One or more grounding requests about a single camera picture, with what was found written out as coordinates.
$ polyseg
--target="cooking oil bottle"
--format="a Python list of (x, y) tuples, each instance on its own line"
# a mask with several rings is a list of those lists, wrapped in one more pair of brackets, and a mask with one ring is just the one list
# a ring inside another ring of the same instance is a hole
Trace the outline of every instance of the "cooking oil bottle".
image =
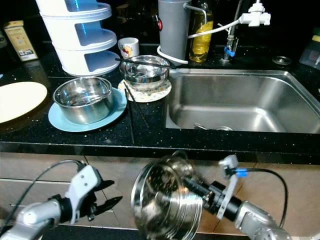
[[(206, 11), (207, 24), (205, 24), (205, 16), (199, 11), (194, 11), (194, 22), (192, 34), (198, 34), (213, 29), (214, 16), (211, 11), (211, 3), (209, 0), (198, 0), (196, 7)], [(191, 61), (203, 63), (207, 60), (211, 34), (197, 36), (191, 39), (189, 58)]]

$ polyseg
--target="cardboard box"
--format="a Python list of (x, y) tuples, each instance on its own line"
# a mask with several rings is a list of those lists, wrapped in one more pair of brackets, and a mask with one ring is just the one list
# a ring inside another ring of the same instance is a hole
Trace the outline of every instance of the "cardboard box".
[(24, 21), (10, 21), (3, 27), (21, 61), (37, 59), (37, 54), (24, 29)]

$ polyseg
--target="kitchen sink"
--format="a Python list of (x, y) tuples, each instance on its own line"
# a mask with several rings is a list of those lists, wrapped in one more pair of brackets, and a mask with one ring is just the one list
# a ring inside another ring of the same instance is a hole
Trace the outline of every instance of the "kitchen sink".
[(320, 133), (320, 103), (287, 71), (176, 69), (166, 128)]

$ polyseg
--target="blue connector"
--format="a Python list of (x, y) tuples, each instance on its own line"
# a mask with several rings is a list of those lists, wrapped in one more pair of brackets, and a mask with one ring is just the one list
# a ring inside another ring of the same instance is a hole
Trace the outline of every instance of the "blue connector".
[(224, 47), (224, 52), (227, 53), (230, 57), (234, 57), (236, 55), (236, 52), (230, 51), (227, 46)]
[(237, 168), (235, 170), (235, 174), (238, 178), (246, 178), (248, 177), (248, 171), (246, 168)]

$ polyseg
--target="stainless steel pot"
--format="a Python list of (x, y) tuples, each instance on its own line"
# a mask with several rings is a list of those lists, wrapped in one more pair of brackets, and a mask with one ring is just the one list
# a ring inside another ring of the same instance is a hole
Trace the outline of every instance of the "stainless steel pot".
[(194, 169), (179, 156), (148, 164), (137, 177), (131, 206), (137, 228), (152, 240), (191, 240), (198, 229), (203, 200), (184, 186)]
[[(151, 64), (170, 66), (168, 60), (154, 55), (140, 55), (128, 58)], [(150, 90), (159, 87), (169, 77), (169, 69), (157, 66), (122, 62), (119, 66), (124, 79), (137, 90)]]
[(53, 93), (65, 117), (75, 124), (90, 124), (105, 118), (114, 107), (111, 83), (97, 76), (65, 82)]

